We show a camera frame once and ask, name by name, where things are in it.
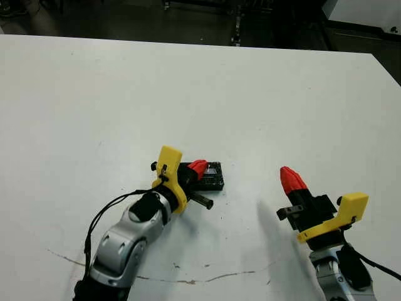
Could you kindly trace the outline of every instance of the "yellow gripper bracket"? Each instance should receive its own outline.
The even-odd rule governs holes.
[[[179,150],[164,145],[160,151],[159,159],[157,160],[157,179],[152,183],[152,187],[155,187],[161,183],[162,177],[168,179],[163,185],[169,188],[177,198],[179,206],[174,211],[175,213],[181,213],[187,207],[187,196],[178,184],[177,179],[177,171],[180,166],[181,157],[182,153]]]
[[[300,232],[297,235],[298,241],[304,243],[311,238],[360,221],[368,203],[368,198],[368,195],[364,193],[350,193],[344,195],[341,198],[340,208],[338,208],[336,217]]]

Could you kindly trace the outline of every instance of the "white tabletop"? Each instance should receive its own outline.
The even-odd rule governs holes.
[[[83,267],[63,256],[83,262],[94,214],[150,187],[164,144],[221,161],[226,185],[166,227],[130,300],[324,300],[275,214],[283,165],[332,201],[369,194],[347,238],[401,272],[401,88],[372,55],[3,35],[0,60],[1,300],[71,300]]]

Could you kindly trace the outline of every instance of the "black screw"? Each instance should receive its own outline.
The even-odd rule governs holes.
[[[157,162],[156,162],[156,161],[153,162],[153,163],[150,165],[150,169],[151,169],[152,171],[155,171],[155,170],[156,170],[156,165],[157,165]]]

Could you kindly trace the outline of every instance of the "metal rod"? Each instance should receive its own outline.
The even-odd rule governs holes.
[[[205,198],[204,196],[201,196],[198,193],[192,191],[188,194],[188,197],[189,199],[194,200],[198,204],[205,206],[208,210],[210,210],[213,207],[213,200]]]

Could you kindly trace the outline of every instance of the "black cable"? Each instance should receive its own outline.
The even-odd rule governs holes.
[[[163,185],[163,183],[165,182],[165,179],[162,178],[162,181],[160,182],[159,185],[147,189],[147,190],[141,190],[141,189],[137,189],[135,191],[132,191],[131,193],[126,193],[123,194],[115,199],[113,199],[112,201],[110,201],[109,203],[107,203],[106,206],[104,206],[99,212],[98,214],[95,215],[95,217],[92,219],[92,222],[89,225],[89,229],[88,229],[88,233],[86,234],[86,238],[85,238],[85,248],[84,248],[84,254],[85,254],[85,274],[84,274],[84,278],[87,277],[89,275],[89,268],[90,268],[90,260],[91,260],[91,234],[93,232],[93,230],[95,229],[96,225],[98,224],[100,218],[102,217],[102,215],[109,210],[111,207],[120,204],[122,201],[124,201],[125,199],[127,199],[129,196],[133,196],[133,195],[138,195],[138,194],[144,194],[144,193],[149,193],[151,191],[154,191],[156,188],[158,188],[160,185]]]
[[[385,272],[387,274],[389,274],[390,276],[393,276],[394,278],[398,279],[401,281],[401,275],[398,274],[397,272],[384,267],[383,265],[379,265],[378,263],[371,261],[370,259],[366,258],[365,256],[363,256],[361,253],[357,252],[345,239],[345,235],[344,235],[344,231],[345,230],[341,230],[341,235],[343,237],[343,241],[344,241],[344,245],[351,250],[352,252],[354,252],[354,254],[356,254],[357,257],[359,257],[359,259],[363,260],[365,263],[367,263],[368,265],[374,267],[374,268],[378,268],[379,270],[381,270],[382,272]]]

